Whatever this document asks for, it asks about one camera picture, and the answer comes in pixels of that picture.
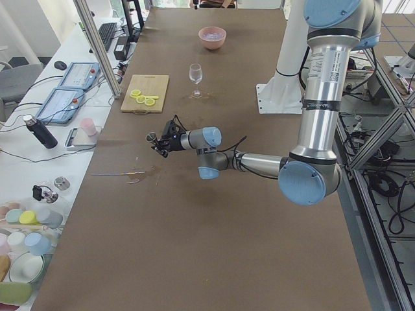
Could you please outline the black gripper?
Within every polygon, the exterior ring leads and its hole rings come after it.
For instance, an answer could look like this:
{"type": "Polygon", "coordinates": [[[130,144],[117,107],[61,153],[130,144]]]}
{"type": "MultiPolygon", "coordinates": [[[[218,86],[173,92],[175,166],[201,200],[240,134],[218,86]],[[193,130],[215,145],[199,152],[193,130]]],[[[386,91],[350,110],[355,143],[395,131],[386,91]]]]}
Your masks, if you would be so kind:
{"type": "Polygon", "coordinates": [[[152,146],[152,149],[164,158],[169,155],[169,152],[188,150],[188,133],[181,125],[170,120],[165,125],[161,139],[158,139],[160,141],[160,148],[154,148],[152,146]]]}

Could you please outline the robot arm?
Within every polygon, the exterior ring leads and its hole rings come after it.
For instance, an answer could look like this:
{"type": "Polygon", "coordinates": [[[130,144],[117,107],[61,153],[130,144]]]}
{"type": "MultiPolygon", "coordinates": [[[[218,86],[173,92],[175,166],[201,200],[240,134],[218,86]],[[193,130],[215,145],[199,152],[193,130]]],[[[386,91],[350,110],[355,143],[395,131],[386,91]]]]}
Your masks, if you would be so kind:
{"type": "Polygon", "coordinates": [[[162,156],[195,150],[202,179],[234,169],[275,179],[282,193],[298,205],[314,205],[335,192],[341,170],[332,145],[342,100],[350,52],[373,48],[381,30],[380,1],[306,1],[311,65],[302,104],[297,145],[288,157],[240,152],[235,146],[219,150],[216,127],[187,131],[176,121],[165,125],[161,137],[147,135],[162,156]]]}

